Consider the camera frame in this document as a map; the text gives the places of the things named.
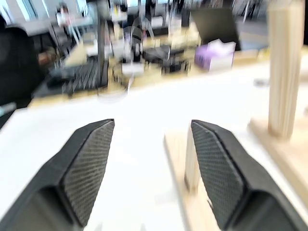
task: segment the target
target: white desk surface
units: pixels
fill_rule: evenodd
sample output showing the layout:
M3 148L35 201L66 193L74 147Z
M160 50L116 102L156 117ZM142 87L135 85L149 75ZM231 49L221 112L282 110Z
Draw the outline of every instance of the white desk surface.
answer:
M308 68L307 63L305 57L303 68ZM5 185L0 191L0 219L39 168L77 128L114 118L106 173L85 231L98 231L101 226L104 231L185 230L163 137L169 129L186 130L191 119L231 130L307 222L307 209L247 130L252 116L266 117L268 113L269 88L254 87L258 77L269 77L268 64L132 89L121 100L92 96L17 110L0 131L0 178ZM299 115L307 99L308 85L301 85Z

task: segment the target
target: tissue box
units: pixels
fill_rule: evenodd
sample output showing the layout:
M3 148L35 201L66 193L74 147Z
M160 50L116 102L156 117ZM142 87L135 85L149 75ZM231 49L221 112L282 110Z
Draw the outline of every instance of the tissue box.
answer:
M234 50L225 54L208 49L208 45L203 45L197 48L194 62L197 66L205 70L220 70L231 68L233 63Z

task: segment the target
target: black chair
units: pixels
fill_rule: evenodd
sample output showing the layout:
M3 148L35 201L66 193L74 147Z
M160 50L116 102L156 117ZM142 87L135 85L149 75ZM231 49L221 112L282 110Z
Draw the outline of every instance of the black chair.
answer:
M31 93L43 81L44 74L27 33L5 26L0 16L0 106L15 102L17 108L27 107ZM5 121L1 119L0 128Z

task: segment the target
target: monitor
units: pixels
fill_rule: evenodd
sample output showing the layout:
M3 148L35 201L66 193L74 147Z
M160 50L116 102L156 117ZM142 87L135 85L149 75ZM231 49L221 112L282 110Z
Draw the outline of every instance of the monitor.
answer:
M0 218L0 230L82 231L105 174L114 126L106 119L76 130Z
M239 36L229 8L200 8L191 10L192 18L199 31L202 44L220 39L222 42L235 42L235 50L241 50Z

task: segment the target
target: cable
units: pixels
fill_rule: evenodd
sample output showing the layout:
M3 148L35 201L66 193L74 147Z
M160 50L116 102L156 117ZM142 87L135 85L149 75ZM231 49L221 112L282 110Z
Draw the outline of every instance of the cable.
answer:
M128 95L128 92L130 90L130 87L131 87L134 79L135 79L134 75L132 75L129 78L128 84L123 91L102 95L102 94L99 93L99 89L97 89L96 93L97 93L98 99L103 99L104 103L114 103L114 102L121 101L122 99L124 99Z

